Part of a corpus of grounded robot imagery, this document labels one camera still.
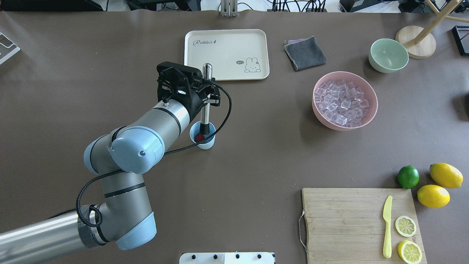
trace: lemon slice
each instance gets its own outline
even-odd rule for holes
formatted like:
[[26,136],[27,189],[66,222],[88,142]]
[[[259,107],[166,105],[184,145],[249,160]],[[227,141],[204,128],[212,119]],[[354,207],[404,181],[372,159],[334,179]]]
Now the lemon slice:
[[412,218],[400,216],[396,219],[396,230],[402,236],[411,237],[417,232],[417,226]]
[[397,252],[407,264],[417,264],[422,260],[420,247],[412,241],[404,240],[397,245]]

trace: cutting board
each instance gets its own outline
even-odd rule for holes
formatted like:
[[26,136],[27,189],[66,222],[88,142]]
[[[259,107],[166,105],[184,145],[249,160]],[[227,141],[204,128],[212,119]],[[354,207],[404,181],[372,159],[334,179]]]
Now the cutting board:
[[[391,258],[383,256],[383,207],[388,195],[393,197]],[[420,263],[427,263],[410,190],[304,188],[303,207],[308,264],[404,264],[397,253],[402,240],[415,242],[423,254]],[[394,222],[402,215],[415,221],[417,232],[413,237],[397,233]]]

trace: yellow lemon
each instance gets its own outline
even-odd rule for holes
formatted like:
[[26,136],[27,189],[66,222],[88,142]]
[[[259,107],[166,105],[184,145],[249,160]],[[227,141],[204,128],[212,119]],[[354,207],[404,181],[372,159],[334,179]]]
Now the yellow lemon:
[[420,247],[412,241],[404,240],[397,245],[397,253],[405,263],[417,264],[422,260]]
[[441,186],[429,184],[417,191],[417,199],[426,207],[440,208],[449,203],[449,193]]
[[412,218],[400,216],[395,222],[396,230],[401,236],[411,237],[417,232],[417,225]]
[[462,173],[446,163],[430,165],[430,176],[438,185],[445,188],[459,188],[462,184]]

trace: yellow knife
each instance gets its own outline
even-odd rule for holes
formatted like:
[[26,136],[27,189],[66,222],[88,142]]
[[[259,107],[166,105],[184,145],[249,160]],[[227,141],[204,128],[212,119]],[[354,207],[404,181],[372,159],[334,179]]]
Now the yellow knife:
[[393,197],[388,196],[383,208],[383,219],[386,221],[386,232],[384,234],[383,256],[385,258],[391,257],[391,205]]

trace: gray cloth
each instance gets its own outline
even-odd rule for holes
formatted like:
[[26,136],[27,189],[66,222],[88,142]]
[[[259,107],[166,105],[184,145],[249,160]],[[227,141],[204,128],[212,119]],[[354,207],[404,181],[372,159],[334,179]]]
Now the gray cloth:
[[308,39],[289,40],[284,48],[295,70],[319,66],[327,61],[314,36]]

